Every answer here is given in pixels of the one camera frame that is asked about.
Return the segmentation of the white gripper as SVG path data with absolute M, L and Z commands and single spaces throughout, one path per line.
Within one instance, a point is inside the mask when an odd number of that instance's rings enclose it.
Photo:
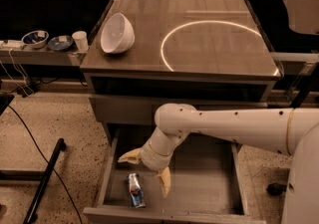
M 139 164 L 142 162 L 150 170 L 158 171 L 157 179 L 161 194 L 163 197 L 167 197 L 171 186 L 168 166 L 173 152 L 187 137 L 188 132 L 173 134 L 165 133 L 156 128 L 141 149 L 136 148 L 124 153 L 119 157 L 118 163 Z

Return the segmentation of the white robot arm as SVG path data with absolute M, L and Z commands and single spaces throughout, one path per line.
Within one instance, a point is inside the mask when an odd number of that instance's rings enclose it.
M 170 191 L 174 150 L 189 134 L 200 133 L 291 156 L 281 224 L 319 224 L 318 109 L 199 111 L 165 104 L 157 109 L 155 124 L 147 142 L 119 161 L 155 171 L 163 195 Z

